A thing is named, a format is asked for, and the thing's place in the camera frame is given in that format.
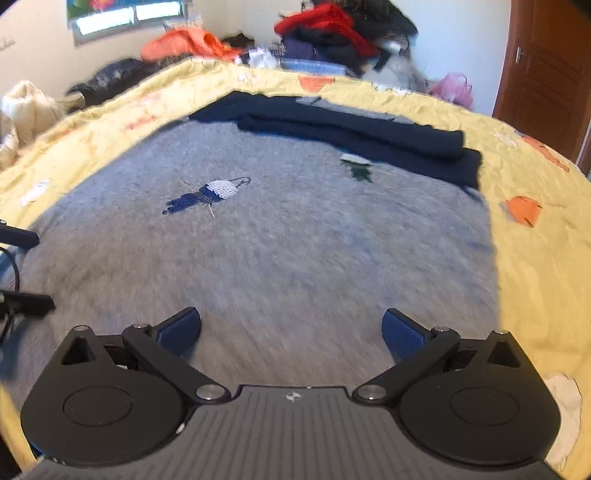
wooden door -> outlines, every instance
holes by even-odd
[[[494,116],[576,161],[591,114],[591,21],[569,0],[514,0]]]

triangular cutout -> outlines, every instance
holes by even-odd
[[[518,368],[521,366],[507,342],[496,343],[495,348],[488,358],[488,363],[511,368]]]
[[[72,343],[72,346],[68,350],[68,353],[64,356],[61,361],[62,365],[76,365],[84,364],[86,362],[93,362],[95,355],[90,350],[90,345],[83,338],[77,338]]]

door frame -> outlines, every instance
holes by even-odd
[[[517,40],[518,29],[521,23],[521,1],[511,0],[511,18],[509,20],[509,36],[507,38],[507,48],[505,50],[505,62],[503,64],[503,73],[501,76],[501,83],[499,84],[499,92],[496,97],[495,109],[492,116],[499,118],[503,108],[503,102],[507,89],[509,88],[509,81],[511,80],[511,67],[513,66],[515,56],[517,55]],[[570,160],[576,162],[583,173],[587,175],[591,170],[591,135],[587,137],[587,130],[591,122],[591,90],[587,98],[587,104],[584,112],[584,122],[580,127],[577,135],[576,148],[573,151]]]

blue and white crocheted item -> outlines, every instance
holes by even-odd
[[[201,187],[198,192],[185,193],[180,198],[171,200],[166,204],[168,208],[162,213],[166,215],[168,213],[180,212],[198,203],[211,205],[212,203],[221,202],[235,195],[238,192],[239,186],[249,184],[250,182],[251,179],[248,177],[210,181]]]

gray ribbed panel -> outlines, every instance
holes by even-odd
[[[298,393],[290,401],[286,395]],[[145,459],[85,470],[45,460],[26,480],[556,480],[543,464],[466,471],[417,449],[383,408],[341,388],[244,387],[197,409],[175,441]]]

